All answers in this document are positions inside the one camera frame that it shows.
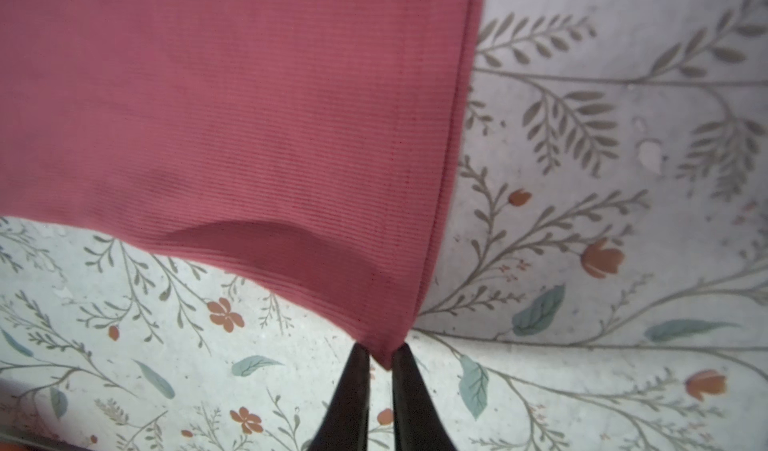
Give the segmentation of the maroon tank top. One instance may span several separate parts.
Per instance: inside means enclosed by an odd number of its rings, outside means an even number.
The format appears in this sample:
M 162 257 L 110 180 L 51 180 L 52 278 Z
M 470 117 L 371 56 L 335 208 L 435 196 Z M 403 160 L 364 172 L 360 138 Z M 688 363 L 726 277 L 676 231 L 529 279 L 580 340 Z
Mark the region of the maroon tank top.
M 1 0 L 1 212 L 237 273 L 384 367 L 430 287 L 483 0 Z

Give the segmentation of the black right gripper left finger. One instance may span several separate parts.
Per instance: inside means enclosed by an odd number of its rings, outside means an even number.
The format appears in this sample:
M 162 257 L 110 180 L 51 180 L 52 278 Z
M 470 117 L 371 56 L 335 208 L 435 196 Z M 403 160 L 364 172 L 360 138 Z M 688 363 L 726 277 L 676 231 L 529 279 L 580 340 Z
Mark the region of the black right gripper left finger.
M 308 450 L 366 451 L 369 409 L 370 354 L 356 343 Z

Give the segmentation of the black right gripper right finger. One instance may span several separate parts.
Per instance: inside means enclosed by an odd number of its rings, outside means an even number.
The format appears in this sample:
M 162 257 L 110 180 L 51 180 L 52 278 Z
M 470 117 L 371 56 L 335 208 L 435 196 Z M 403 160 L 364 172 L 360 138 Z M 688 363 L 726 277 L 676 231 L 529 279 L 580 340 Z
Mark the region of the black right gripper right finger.
M 456 451 L 407 344 L 392 359 L 395 449 Z

